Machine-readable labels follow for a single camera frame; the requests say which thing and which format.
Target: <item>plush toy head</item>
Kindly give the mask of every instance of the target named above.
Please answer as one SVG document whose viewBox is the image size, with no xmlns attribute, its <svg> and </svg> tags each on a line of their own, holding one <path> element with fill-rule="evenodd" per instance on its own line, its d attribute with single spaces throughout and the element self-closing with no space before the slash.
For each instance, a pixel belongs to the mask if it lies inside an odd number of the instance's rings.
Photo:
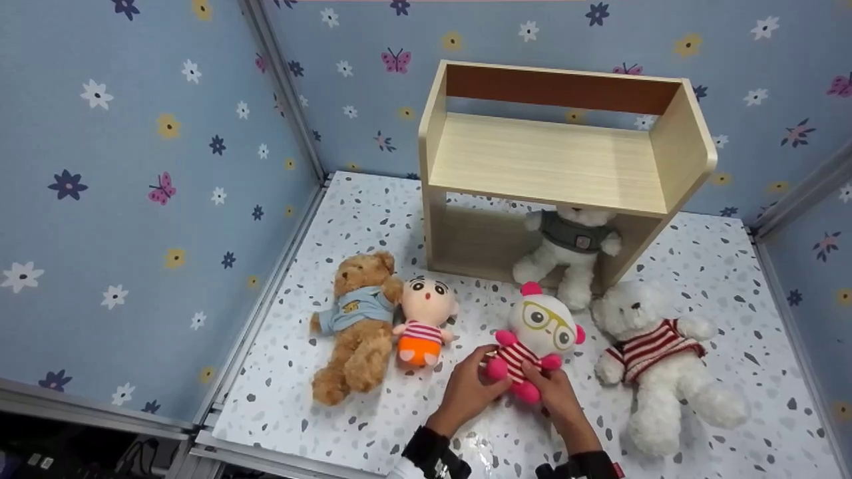
<svg viewBox="0 0 852 479">
<path fill-rule="evenodd" d="M 657 327 L 665 307 L 664 290 L 659 285 L 622 281 L 592 303 L 592 319 L 601 331 L 626 341 Z"/>
<path fill-rule="evenodd" d="M 611 211 L 587 210 L 571 206 L 557 206 L 556 214 L 585 226 L 603 226 L 615 218 L 615 213 Z"/>
<path fill-rule="evenodd" d="M 402 311 L 408 320 L 438 327 L 458 314 L 456 294 L 440 281 L 418 276 L 402 290 Z"/>
<path fill-rule="evenodd" d="M 563 355 L 585 341 L 585 332 L 574 324 L 568 307 L 542 294 L 538 283 L 524 284 L 521 295 L 509 314 L 509 328 L 536 356 Z"/>
<path fill-rule="evenodd" d="M 394 257 L 387 251 L 348 257 L 334 275 L 336 297 L 365 286 L 379 286 L 394 273 Z"/>
</svg>

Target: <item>brown back panel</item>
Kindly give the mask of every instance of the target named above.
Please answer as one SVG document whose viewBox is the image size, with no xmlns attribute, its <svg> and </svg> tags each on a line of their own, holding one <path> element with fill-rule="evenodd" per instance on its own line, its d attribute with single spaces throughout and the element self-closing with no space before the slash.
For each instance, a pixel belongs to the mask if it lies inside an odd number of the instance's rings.
<svg viewBox="0 0 852 479">
<path fill-rule="evenodd" d="M 447 64 L 446 95 L 661 115 L 679 83 Z"/>
</svg>

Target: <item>brown teddy bear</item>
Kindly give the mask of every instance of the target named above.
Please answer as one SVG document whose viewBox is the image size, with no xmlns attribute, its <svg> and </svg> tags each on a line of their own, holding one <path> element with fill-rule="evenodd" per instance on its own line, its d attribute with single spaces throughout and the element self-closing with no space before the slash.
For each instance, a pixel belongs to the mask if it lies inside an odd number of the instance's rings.
<svg viewBox="0 0 852 479">
<path fill-rule="evenodd" d="M 402 298 L 387 251 L 356 255 L 340 263 L 334 277 L 335 304 L 311 316 L 311 332 L 334 334 L 328 365 L 314 375 L 314 400 L 334 406 L 350 391 L 378 386 L 388 369 L 391 323 Z"/>
</svg>

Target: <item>teddy bear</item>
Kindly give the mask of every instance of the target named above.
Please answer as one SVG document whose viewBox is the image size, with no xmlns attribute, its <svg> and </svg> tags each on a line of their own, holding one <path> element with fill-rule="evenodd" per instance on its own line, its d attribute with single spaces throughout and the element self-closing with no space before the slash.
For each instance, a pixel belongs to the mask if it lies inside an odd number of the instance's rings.
<svg viewBox="0 0 852 479">
<path fill-rule="evenodd" d="M 406 322 L 394 327 L 397 357 L 404 366 L 434 366 L 440 347 L 452 341 L 452 333 L 441 329 L 450 316 L 458 315 L 456 294 L 441 281 L 418 276 L 402 290 Z"/>
<path fill-rule="evenodd" d="M 311 383 L 314 400 L 327 406 L 384 380 L 393 342 L 391 322 L 402 298 L 393 255 L 377 251 L 344 260 L 334 276 L 334 296 L 334 306 L 310 320 L 311 332 L 335 335 L 331 359 Z"/>
<path fill-rule="evenodd" d="M 557 265 L 567 266 L 556 292 L 570 309 L 585 309 L 591 301 L 591 281 L 597 253 L 614 257 L 621 252 L 621 236 L 607 223 L 611 211 L 588 210 L 559 205 L 555 211 L 527 213 L 524 227 L 540 231 L 541 246 L 512 268 L 518 284 L 539 281 Z"/>
<path fill-rule="evenodd" d="M 539 371 L 559 369 L 562 355 L 585 341 L 585 332 L 574 323 L 571 311 L 558 299 L 547 296 L 538 283 L 521 287 L 521 300 L 509 313 L 509 329 L 494 333 L 500 344 L 488 353 L 485 374 L 494 380 L 512 378 L 511 391 L 524 402 L 535 404 L 541 392 L 521 371 L 529 361 Z"/>
<path fill-rule="evenodd" d="M 717 329 L 695 314 L 666 318 L 665 290 L 655 283 L 622 281 L 592 304 L 592 320 L 617 343 L 595 365 L 604 384 L 636 384 L 637 409 L 627 430 L 636 447 L 664 456 L 680 447 L 680 399 L 707 424 L 733 429 L 750 416 L 749 402 L 716 381 L 701 360 L 699 341 Z"/>
</svg>

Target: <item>pink ear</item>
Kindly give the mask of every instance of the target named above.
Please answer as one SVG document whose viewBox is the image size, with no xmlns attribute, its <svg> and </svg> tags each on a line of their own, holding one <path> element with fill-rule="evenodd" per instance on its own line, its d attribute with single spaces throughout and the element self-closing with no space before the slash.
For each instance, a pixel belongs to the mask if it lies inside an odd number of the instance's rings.
<svg viewBox="0 0 852 479">
<path fill-rule="evenodd" d="M 522 296 L 529 296 L 531 294 L 541 294 L 542 292 L 543 291 L 541 291 L 541 286 L 539 286 L 538 283 L 534 281 L 528 281 L 524 283 L 523 286 L 521 286 Z"/>
<path fill-rule="evenodd" d="M 581 325 L 577 325 L 577 344 L 585 343 L 585 331 Z"/>
</svg>

